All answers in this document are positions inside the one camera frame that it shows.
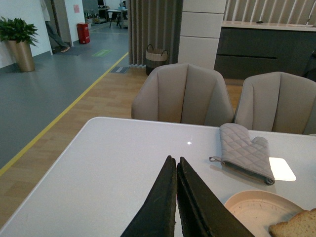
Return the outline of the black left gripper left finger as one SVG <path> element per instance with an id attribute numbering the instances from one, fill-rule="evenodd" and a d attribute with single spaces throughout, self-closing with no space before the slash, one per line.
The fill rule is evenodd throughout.
<path id="1" fill-rule="evenodd" d="M 168 156 L 142 207 L 122 233 L 123 237 L 173 237 L 177 196 L 177 169 Z"/>

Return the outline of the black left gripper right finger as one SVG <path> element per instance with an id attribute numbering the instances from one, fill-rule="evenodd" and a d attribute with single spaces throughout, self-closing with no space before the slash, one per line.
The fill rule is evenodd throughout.
<path id="1" fill-rule="evenodd" d="M 184 157 L 177 165 L 177 198 L 185 237 L 252 237 Z"/>

